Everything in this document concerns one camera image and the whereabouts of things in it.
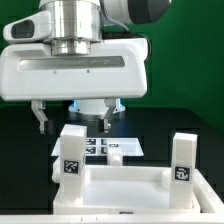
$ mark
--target green wall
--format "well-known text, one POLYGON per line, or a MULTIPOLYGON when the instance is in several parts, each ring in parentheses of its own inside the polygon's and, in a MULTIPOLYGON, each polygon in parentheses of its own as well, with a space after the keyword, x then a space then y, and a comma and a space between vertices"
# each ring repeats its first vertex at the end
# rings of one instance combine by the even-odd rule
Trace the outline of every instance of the green wall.
MULTIPOLYGON (((1 0, 0 29, 34 14, 38 4, 39 0, 1 0)), ((149 37, 153 51, 146 63, 147 95, 125 104, 190 109, 224 134, 223 11, 224 0, 173 0, 156 24, 130 26, 149 37)), ((6 43, 0 38, 3 49, 6 43)))

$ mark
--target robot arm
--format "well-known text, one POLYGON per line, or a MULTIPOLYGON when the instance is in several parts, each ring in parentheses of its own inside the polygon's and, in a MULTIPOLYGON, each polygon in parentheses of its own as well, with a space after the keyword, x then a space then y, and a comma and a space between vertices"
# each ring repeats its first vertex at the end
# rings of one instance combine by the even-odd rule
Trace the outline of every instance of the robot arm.
POLYGON ((128 28, 128 39, 103 39, 102 13, 125 28, 123 23, 157 21, 169 5, 169 0, 41 0, 40 13, 4 29, 12 45, 0 60, 0 95, 31 101, 42 133, 49 126, 44 101, 106 99, 109 109, 100 124, 108 131, 115 99, 145 95, 149 49, 145 39, 130 38, 128 28))

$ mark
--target white block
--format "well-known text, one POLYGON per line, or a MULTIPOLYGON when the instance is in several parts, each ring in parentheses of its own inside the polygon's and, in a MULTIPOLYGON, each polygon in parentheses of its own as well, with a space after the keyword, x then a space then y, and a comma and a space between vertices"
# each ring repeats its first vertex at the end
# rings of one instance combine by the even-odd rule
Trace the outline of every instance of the white block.
POLYGON ((120 148, 119 139, 107 140, 107 163, 109 166, 123 165, 123 153, 120 148))
POLYGON ((85 182, 87 128, 65 125, 61 133, 60 202, 80 203, 85 182))
POLYGON ((177 133, 173 139, 170 208, 191 209, 197 135, 177 133))

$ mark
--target black table surface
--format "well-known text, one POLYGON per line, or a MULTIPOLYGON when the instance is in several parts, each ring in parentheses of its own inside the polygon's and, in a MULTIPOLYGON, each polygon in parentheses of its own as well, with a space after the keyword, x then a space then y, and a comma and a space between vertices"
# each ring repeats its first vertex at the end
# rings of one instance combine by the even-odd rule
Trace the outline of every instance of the black table surface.
MULTIPOLYGON (((65 124, 87 126, 88 137, 138 138, 145 156, 125 158, 125 166, 169 167, 175 133, 198 134, 196 168, 224 201, 224 136, 191 111, 128 108, 111 121, 109 134, 99 134, 97 122, 71 119, 64 106, 47 108, 47 115, 54 120, 51 136, 40 134, 29 106, 0 109, 0 214, 52 214, 58 185, 51 180, 51 153, 65 124)), ((106 164, 106 158, 86 163, 106 164)))

